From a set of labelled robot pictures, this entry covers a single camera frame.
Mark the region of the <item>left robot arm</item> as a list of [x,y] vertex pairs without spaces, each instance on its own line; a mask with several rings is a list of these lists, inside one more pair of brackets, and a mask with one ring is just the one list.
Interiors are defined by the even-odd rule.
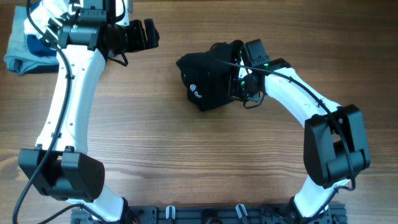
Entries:
[[130,20],[131,1],[43,1],[27,8],[34,29],[57,53],[58,77],[46,123],[33,149],[19,154],[28,187],[68,202],[98,223],[138,223],[125,198],[104,182],[104,165],[88,155],[87,134],[98,80],[109,53],[156,48],[152,19]]

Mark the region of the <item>white shirt with black print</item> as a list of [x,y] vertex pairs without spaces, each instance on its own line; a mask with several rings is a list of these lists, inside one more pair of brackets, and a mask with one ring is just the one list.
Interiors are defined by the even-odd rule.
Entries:
[[24,21],[25,35],[41,39],[44,33],[48,39],[57,42],[58,31],[67,20],[72,20],[77,10],[83,6],[83,0],[29,1],[26,6],[30,19]]

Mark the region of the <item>black polo shirt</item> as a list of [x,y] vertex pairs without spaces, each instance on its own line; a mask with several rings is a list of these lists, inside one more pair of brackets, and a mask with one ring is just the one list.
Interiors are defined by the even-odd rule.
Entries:
[[176,61],[187,88],[187,98],[200,111],[213,110],[233,101],[228,88],[230,77],[237,70],[226,62],[235,62],[242,46],[241,40],[229,44],[218,42],[207,52],[186,54]]

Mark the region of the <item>light blue folded garment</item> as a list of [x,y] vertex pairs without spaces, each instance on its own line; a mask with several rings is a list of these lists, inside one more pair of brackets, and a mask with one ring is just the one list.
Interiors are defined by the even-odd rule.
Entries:
[[30,52],[28,48],[29,38],[24,33],[24,21],[26,19],[25,7],[16,6],[12,33],[4,56],[7,70],[18,75],[57,72],[59,62],[56,58],[56,52],[51,56],[38,56]]

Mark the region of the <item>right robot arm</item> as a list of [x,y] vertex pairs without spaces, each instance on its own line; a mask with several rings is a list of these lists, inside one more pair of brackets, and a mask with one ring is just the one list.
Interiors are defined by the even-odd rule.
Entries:
[[363,114],[355,105],[341,106],[302,80],[282,58],[271,60],[261,40],[232,42],[231,94],[243,102],[257,96],[283,105],[303,126],[303,163],[307,178],[293,197],[296,220],[309,223],[328,210],[339,190],[353,191],[357,175],[370,166]]

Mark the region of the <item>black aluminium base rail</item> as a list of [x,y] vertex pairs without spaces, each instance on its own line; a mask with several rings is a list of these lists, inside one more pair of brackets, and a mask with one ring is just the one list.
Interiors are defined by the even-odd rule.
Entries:
[[[139,223],[147,224],[205,224],[205,223],[299,223],[299,215],[290,212],[287,204],[265,204],[248,207],[239,204],[234,207],[180,207],[170,208],[156,206],[131,206]],[[70,223],[101,223],[88,212],[80,209],[72,210]],[[328,206],[325,214],[309,223],[348,223],[344,204],[334,203]]]

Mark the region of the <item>dark blue folded garment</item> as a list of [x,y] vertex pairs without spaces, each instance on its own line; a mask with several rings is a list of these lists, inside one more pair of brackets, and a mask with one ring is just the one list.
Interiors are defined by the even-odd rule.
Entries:
[[[43,1],[37,1],[30,6],[30,16],[34,24],[42,32],[49,27],[49,11],[43,5]],[[24,21],[24,33],[26,35],[27,48],[29,52],[38,57],[55,57],[57,51],[42,38],[28,19]]]

